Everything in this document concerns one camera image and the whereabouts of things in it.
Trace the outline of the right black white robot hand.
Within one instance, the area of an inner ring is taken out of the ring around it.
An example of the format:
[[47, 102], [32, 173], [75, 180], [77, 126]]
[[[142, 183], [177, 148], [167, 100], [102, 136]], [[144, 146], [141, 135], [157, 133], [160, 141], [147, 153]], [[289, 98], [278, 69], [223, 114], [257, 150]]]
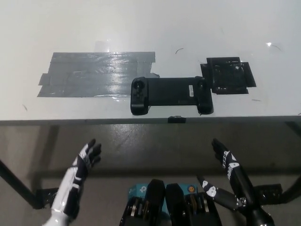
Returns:
[[212, 140], [212, 147], [216, 159], [226, 172], [233, 193], [214, 186], [203, 176], [197, 176], [207, 196], [229, 210], [244, 210], [258, 207], [260, 204], [256, 200], [254, 187], [233, 153], [216, 138]]

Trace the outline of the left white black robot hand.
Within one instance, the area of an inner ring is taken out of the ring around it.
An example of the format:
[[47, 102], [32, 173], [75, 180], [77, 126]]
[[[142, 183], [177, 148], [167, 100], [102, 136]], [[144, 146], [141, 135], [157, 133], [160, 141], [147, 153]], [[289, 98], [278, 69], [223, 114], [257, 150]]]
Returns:
[[101, 144], [92, 139], [79, 151], [67, 169], [56, 193], [51, 209], [74, 220], [79, 212], [79, 203], [91, 169], [101, 160]]

